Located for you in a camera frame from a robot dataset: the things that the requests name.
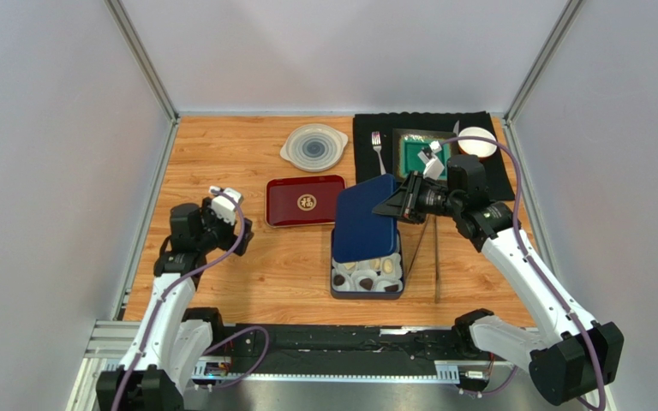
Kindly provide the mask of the oval white chocolate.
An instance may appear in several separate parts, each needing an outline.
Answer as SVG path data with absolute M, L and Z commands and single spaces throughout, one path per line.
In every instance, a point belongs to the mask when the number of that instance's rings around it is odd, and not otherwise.
M 385 259 L 382 264 L 382 271 L 384 273 L 390 274 L 394 271 L 394 263 L 390 259 Z

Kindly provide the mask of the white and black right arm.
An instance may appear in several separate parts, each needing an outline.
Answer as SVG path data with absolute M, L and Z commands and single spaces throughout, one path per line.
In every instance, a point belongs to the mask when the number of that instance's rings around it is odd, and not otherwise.
M 458 155 L 446 164 L 445 184 L 414 171 L 373 212 L 403 223 L 427 215 L 451 217 L 504 276 L 531 314 L 537 330 L 506 323 L 487 309 L 456 319 L 460 351 L 490 353 L 529 374 L 549 403 L 559 406 L 592 391 L 604 396 L 617 376 L 624 336 L 613 322 L 600 323 L 564 290 L 521 230 L 505 203 L 491 200 L 486 170 L 476 156 Z

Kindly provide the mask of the dark blue box lid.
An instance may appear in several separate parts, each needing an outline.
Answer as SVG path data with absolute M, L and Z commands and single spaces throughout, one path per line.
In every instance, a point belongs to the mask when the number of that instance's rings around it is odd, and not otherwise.
M 395 177 L 384 174 L 346 188 L 338 195 L 332 235 L 332 258 L 336 262 L 375 259 L 397 251 L 397 220 L 373 213 L 395 189 Z

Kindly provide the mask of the stainless steel serving tongs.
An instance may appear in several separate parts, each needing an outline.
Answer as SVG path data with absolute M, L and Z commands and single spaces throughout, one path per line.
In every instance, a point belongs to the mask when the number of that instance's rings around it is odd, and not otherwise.
M 406 284 L 426 284 L 432 290 L 433 303 L 440 303 L 440 240 L 438 218 L 429 217 L 420 228 L 418 242 L 406 271 Z

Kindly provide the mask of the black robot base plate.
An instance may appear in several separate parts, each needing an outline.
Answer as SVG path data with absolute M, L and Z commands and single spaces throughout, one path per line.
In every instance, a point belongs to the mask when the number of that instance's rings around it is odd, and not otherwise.
M 199 360 L 199 382 L 249 377 L 373 378 L 433 377 L 446 361 L 487 372 L 501 363 L 495 354 L 462 354 L 449 327 L 359 325 L 226 325 L 225 347 Z

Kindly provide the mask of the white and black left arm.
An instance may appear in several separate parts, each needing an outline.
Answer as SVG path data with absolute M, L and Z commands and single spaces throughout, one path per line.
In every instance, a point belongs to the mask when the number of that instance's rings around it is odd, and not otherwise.
M 198 359 L 213 341 L 216 322 L 189 308 L 202 273 L 231 255 L 245 254 L 252 223 L 243 196 L 212 186 L 201 204 L 170 210 L 170 233 L 153 269 L 144 319 L 116 370 L 96 384 L 102 410 L 182 410 Z

